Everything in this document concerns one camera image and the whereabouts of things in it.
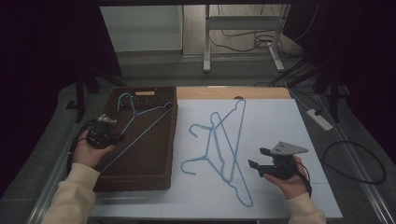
power strip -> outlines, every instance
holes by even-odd
[[[308,114],[309,117],[311,117],[311,119],[313,119],[324,131],[329,131],[332,129],[332,125],[327,122],[326,119],[324,119],[321,115],[315,115],[315,110],[314,109],[310,109],[308,111],[306,111],[306,114]]]

basket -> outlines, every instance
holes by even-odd
[[[114,88],[104,113],[117,120],[113,133],[121,133],[132,122],[125,129],[125,139],[98,165],[99,171],[106,169],[94,191],[169,189],[177,124],[176,87]]]

white wall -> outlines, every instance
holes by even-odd
[[[181,6],[101,10],[116,52],[182,49]]]

sleeve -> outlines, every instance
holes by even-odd
[[[92,190],[98,176],[91,167],[74,163],[69,176],[59,183],[41,223],[86,223],[95,201]]]
[[[289,224],[321,224],[326,223],[324,213],[315,208],[308,193],[288,200],[291,210]]]

gray floor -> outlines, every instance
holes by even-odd
[[[223,9],[224,14],[228,14],[227,8]],[[214,40],[227,43],[221,40],[221,35],[214,35]],[[203,72],[202,43],[195,39],[189,47],[185,46],[183,51],[185,57],[180,56],[181,52],[154,52],[154,53],[120,53],[119,62],[123,73],[122,80],[132,86],[266,86],[268,82],[279,76],[275,70],[274,63],[267,50],[258,53],[252,52],[250,55],[237,54],[220,48],[213,48],[212,52],[218,56],[212,57],[210,73]],[[240,40],[234,43],[228,42],[233,47],[248,47],[247,40]],[[283,59],[286,68],[292,67],[298,59]],[[326,106],[326,95],[315,95],[312,92],[312,84],[315,78],[303,82],[297,87],[314,97],[317,101],[322,100]],[[106,81],[100,79],[101,91],[98,94],[86,95],[87,104],[92,110],[87,118],[97,117],[103,110],[106,102],[106,95],[112,87]],[[317,108],[317,105],[306,96],[295,91],[299,99],[309,108]],[[59,104],[54,113],[48,129],[42,135],[35,151],[30,159],[25,163],[14,182],[0,201],[0,222],[1,223],[26,223],[36,201],[50,176],[53,166],[57,163],[60,155],[60,148],[70,141],[70,133],[77,128],[76,111],[66,110],[65,107],[70,100],[75,100],[75,88],[70,86],[61,91]],[[388,205],[390,213],[396,217],[396,167],[374,138],[365,130],[360,122],[349,110],[346,101],[339,101],[339,128],[345,136],[352,141],[361,143],[370,148],[388,172],[388,179],[385,183],[377,186],[377,189]],[[330,143],[342,140],[336,131],[323,132],[319,126],[306,114],[306,108],[299,105],[306,128],[319,156],[323,155],[326,146]],[[322,116],[327,120],[330,117],[326,112]],[[360,161],[366,167],[367,173],[374,179],[379,176],[379,167],[366,153],[362,153],[355,148]],[[350,162],[347,158],[346,150],[342,147],[329,153],[328,159],[331,164],[339,167],[349,174],[353,174]],[[343,213],[344,218],[329,220],[329,223],[381,223],[374,210],[374,203],[369,200],[364,186],[354,181],[348,180],[336,174],[334,171],[324,167],[326,176],[332,186],[334,196]],[[133,223],[130,220],[91,218],[90,223]],[[287,220],[277,220],[261,223],[287,223]]]

